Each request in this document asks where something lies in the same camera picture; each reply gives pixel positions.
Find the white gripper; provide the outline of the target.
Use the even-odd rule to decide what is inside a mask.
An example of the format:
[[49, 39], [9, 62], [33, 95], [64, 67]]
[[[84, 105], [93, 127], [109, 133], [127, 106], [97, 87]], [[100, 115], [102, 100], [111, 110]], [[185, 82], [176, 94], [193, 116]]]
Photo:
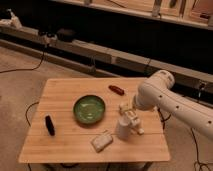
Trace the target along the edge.
[[144, 129], [139, 125], [140, 119], [129, 103], [121, 103], [119, 105], [119, 112], [130, 120], [131, 125], [134, 127], [134, 130], [138, 135], [144, 134]]

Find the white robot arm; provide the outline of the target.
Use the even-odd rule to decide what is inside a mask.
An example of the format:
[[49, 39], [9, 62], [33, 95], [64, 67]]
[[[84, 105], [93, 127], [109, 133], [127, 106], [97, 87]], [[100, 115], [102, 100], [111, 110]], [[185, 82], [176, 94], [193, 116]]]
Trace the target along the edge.
[[159, 107], [213, 140], [213, 109], [172, 92], [174, 83], [169, 71], [158, 70], [138, 85], [131, 107], [142, 111]]

